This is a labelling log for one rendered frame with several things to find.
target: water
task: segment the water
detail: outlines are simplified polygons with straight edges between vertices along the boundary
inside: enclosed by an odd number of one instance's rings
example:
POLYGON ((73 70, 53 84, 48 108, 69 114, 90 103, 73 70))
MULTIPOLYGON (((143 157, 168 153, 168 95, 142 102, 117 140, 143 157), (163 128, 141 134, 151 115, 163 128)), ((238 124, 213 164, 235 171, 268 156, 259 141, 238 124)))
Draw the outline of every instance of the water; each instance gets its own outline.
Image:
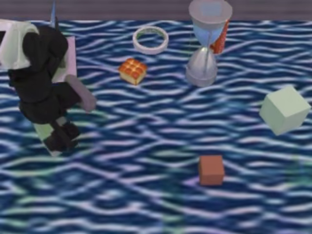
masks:
POLYGON ((311 101, 311 22, 231 22, 206 88, 184 76, 199 47, 191 22, 60 27, 77 37, 78 73, 98 108, 70 112, 80 146, 52 158, 0 73, 0 234, 312 233, 311 115, 279 137, 258 115, 288 84, 311 101), (134 50, 144 24, 170 34, 164 53, 134 50), (117 73, 129 57, 149 67, 138 87, 117 73), (198 157, 213 154, 224 157, 224 184, 200 187, 198 157))

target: hourglass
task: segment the hourglass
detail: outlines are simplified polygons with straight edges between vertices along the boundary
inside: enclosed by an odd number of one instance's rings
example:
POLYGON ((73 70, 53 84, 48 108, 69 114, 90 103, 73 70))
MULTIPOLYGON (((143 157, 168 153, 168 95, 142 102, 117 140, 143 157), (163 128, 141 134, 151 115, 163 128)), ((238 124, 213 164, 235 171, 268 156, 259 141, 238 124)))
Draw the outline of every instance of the hourglass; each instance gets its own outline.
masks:
POLYGON ((218 70, 210 45, 221 35, 226 21, 232 16, 232 7, 225 0, 193 0, 189 13, 201 47, 186 66, 186 79, 193 85, 205 87, 213 84, 218 70))

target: reddish-brown block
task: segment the reddish-brown block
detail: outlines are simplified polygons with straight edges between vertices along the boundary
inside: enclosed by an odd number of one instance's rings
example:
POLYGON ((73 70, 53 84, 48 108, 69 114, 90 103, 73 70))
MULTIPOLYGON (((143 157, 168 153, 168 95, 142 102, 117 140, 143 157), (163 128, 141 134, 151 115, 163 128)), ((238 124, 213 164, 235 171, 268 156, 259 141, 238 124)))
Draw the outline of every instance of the reddish-brown block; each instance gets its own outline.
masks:
POLYGON ((221 155, 201 156, 199 158, 200 185, 221 185, 224 174, 221 155))

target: green cube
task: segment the green cube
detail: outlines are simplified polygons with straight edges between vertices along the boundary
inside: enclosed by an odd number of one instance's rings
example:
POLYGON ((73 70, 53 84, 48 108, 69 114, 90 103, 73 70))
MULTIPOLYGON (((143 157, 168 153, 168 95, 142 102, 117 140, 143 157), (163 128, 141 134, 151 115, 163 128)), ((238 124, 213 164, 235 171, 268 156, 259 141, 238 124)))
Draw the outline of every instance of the green cube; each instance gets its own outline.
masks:
POLYGON ((310 109, 311 106, 295 88, 286 86, 266 95, 260 116, 278 136, 300 127, 310 109))

